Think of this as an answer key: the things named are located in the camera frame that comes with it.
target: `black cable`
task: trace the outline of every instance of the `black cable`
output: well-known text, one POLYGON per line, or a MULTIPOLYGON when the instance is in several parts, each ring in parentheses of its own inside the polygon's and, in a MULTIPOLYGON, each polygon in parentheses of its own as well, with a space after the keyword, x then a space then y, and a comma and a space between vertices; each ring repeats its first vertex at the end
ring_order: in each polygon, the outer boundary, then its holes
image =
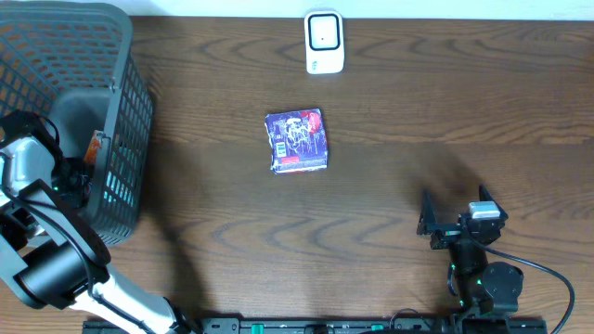
MULTIPOLYGON (((401 315, 404 312, 412 312, 416 315, 420 315, 420 313, 415 310, 415 309, 411 309, 411 308, 404 308, 401 309, 400 311, 396 312, 394 315, 392 315, 392 318, 390 319, 390 329, 395 329, 394 328, 394 321, 398 318, 399 315, 401 315)), ((420 320, 423 321, 423 323, 425 323, 425 325, 427 325, 428 329, 431 329, 431 325, 429 325, 429 323, 427 322, 427 320, 423 319, 423 316, 420 315, 420 320)))
MULTIPOLYGON (((8 156, 5 153, 0 152, 0 157, 2 159, 4 159, 5 166, 7 166, 7 163, 8 163, 8 160, 9 160, 8 156)), ((103 298, 101 296, 98 296, 98 295, 96 295, 94 293, 93 287, 94 287, 94 284, 95 283, 94 283, 93 275, 91 274, 91 267, 89 265, 89 261, 90 260, 86 257, 86 255, 84 255, 84 252, 83 252, 83 249, 81 248, 81 246, 76 242, 76 240, 74 240, 74 238, 70 234, 68 234, 68 232, 60 224, 56 223, 56 221, 54 221, 53 219, 49 218, 43 212, 35 209, 26 200, 19 199, 18 197, 12 195, 10 193, 10 189, 4 184, 4 182, 2 182, 2 184, 0 186, 1 186, 2 192, 5 194, 5 196, 8 199, 12 200, 15 204, 17 204, 20 207, 22 207, 23 209, 27 210, 29 213, 34 214, 34 215, 38 216, 40 219, 44 220, 52 228, 56 229, 56 231, 58 231, 58 233, 60 233, 64 238, 66 238, 66 240, 70 243, 70 245, 72 246, 72 248, 74 249, 74 251, 76 252, 76 254, 79 256, 79 258, 83 262, 84 272, 86 274, 86 279, 87 279, 87 293, 89 294, 89 297, 92 300, 94 300, 95 302, 98 302, 99 304, 103 305, 105 308, 107 308, 108 310, 112 311, 117 316, 119 316, 119 317, 121 317, 121 318, 129 321, 132 324, 135 324, 138 328, 146 331, 147 333, 153 333, 153 331, 147 326, 147 324, 145 324, 142 321, 138 321, 138 320, 134 319, 133 317, 131 317, 130 315, 128 315, 125 312, 121 311, 120 309, 118 309, 114 305, 112 305, 109 302, 103 300, 103 298)), ((48 209, 53 209, 53 210, 59 211, 58 208, 52 207, 49 204, 45 204, 44 206, 46 206, 48 209)))
MULTIPOLYGON (((16 110, 16 111, 18 111, 18 112, 28 112, 28 111, 23 111, 23 110, 16 110)), ((49 123, 49 125, 51 125, 51 127, 54 128, 54 133, 55 133, 54 139, 56 139, 56 144, 59 146, 59 131, 58 131, 58 127, 52 122, 52 120, 50 120, 47 116, 39 115, 39 114, 36 114, 34 112, 31 112, 31 114, 37 116, 37 118, 44 119, 46 122, 49 123)))
POLYGON ((563 328, 563 326, 565 325, 565 323, 567 322, 567 320, 569 319, 569 316, 572 314, 572 311, 574 310, 574 304, 575 304, 575 291, 574 291, 574 287, 572 286, 572 283, 565 278, 565 276, 559 274, 558 272, 547 268, 544 265, 538 264, 538 263, 533 263, 532 261, 528 261, 525 260, 523 258, 517 257, 517 256, 513 256, 513 255, 509 255, 507 253, 504 253, 502 251, 499 250, 494 250, 492 248, 489 248, 485 245, 483 245, 482 243, 480 243, 477 239, 475 239, 470 231, 468 230, 468 226, 465 225, 464 226, 465 229, 465 233, 469 236, 470 241, 472 242, 472 244, 478 248, 480 248, 483 251, 487 251, 490 252, 491 254, 495 254, 497 256, 500 256, 504 259, 508 259, 508 260, 512 260, 515 262, 519 262, 519 263, 523 263, 526 265, 529 265, 533 268, 536 268, 538 270, 542 270, 543 272, 553 275, 555 277, 557 277, 558 279, 561 280, 561 282, 565 283, 565 286, 567 287, 567 289, 569 290, 569 304, 567 305, 567 309, 565 310, 565 314, 563 315, 563 318, 561 319, 561 321, 559 322, 559 324, 557 325, 557 327, 555 327, 553 329, 553 331, 550 332, 550 334, 557 334, 561 331, 561 328, 563 328))
POLYGON ((51 125, 54 128, 54 132, 56 133, 56 135, 54 136, 54 138, 56 139, 56 144, 59 146, 59 131, 58 131, 58 127, 52 122, 52 120, 50 120, 49 118, 47 118, 44 115, 37 115, 37 117, 44 119, 46 122, 49 123, 49 125, 51 125))

